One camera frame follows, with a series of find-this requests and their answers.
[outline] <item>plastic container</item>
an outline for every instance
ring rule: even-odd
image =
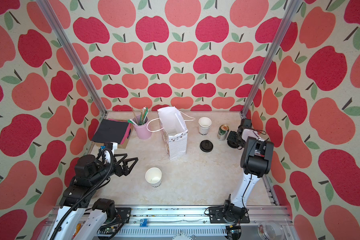
[[[140,114],[136,116],[136,118],[140,121]],[[135,131],[137,133],[137,137],[139,137],[140,139],[148,139],[152,136],[152,132],[148,131],[147,127],[148,126],[148,122],[149,119],[145,118],[145,123],[143,125],[134,125]]]
[[[283,240],[285,236],[283,228],[273,220],[259,223],[257,233],[263,240]]]

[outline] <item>pencil cup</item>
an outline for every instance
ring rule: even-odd
[[[140,121],[140,114],[136,116],[136,118],[133,118],[133,121],[138,123]],[[135,128],[135,131],[136,131],[136,134],[137,134],[137,137],[139,137],[140,139],[148,139],[151,137],[152,135],[152,132],[148,131],[147,127],[149,127],[150,129],[150,126],[148,126],[148,118],[145,118],[145,122],[143,125],[134,125],[134,128]]]

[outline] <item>wire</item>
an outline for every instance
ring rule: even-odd
[[[224,205],[210,206],[210,207],[224,207]],[[206,212],[210,207],[207,207],[207,208],[204,210],[204,215],[209,215],[209,214],[206,214],[205,212]]]
[[[58,222],[58,224],[56,225],[56,228],[53,230],[53,233],[51,235],[51,238],[50,240],[54,240],[58,231],[60,230],[61,228],[61,225],[62,223],[64,222],[64,220],[68,217],[68,215],[74,210],[76,209],[79,204],[84,200],[86,199],[89,195],[91,195],[92,192],[94,192],[109,176],[110,176],[110,173],[112,171],[112,168],[113,168],[113,163],[114,163],[114,156],[112,154],[112,151],[109,149],[109,148],[104,148],[101,152],[102,154],[105,152],[105,151],[108,151],[109,152],[109,155],[110,155],[110,164],[109,164],[109,169],[106,173],[106,175],[104,175],[104,177],[95,185],[93,185],[86,194],[84,194],[81,199],[79,199],[74,205],[72,205],[72,207],[70,209],[68,209],[68,211],[62,216],[62,218],[60,219],[60,221]]]
[[[105,184],[101,185],[97,190],[99,190],[99,189],[101,189],[102,187],[104,187],[105,185],[109,184],[109,182],[110,182],[110,177],[108,178],[108,181],[107,181]]]

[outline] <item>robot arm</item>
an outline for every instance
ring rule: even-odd
[[[48,236],[48,240],[70,240],[92,196],[96,193],[97,189],[104,186],[101,184],[111,175],[115,174],[120,177],[122,175],[126,176],[131,172],[138,158],[125,159],[127,154],[113,154],[115,149],[117,149],[117,144],[108,143],[99,149],[97,157],[94,155],[85,155],[79,158],[75,166],[76,175],[72,178],[69,187],[63,192],[60,200],[61,207],[58,211],[52,232]],[[119,156],[122,156],[122,158],[116,162],[114,157]],[[128,166],[128,162],[130,161],[134,162],[131,166]],[[95,231],[95,227],[98,225],[95,233],[90,236],[90,239],[92,239],[106,219],[110,217],[114,218],[110,212],[107,212],[107,209],[115,210],[114,202],[111,202],[112,204],[108,203],[108,205],[100,204],[100,202],[99,204],[95,204],[92,208],[91,218],[89,219],[95,222],[88,223],[87,221],[79,233],[84,231],[86,234],[89,234],[89,232]],[[77,239],[84,239],[82,233],[80,236],[81,237]]]

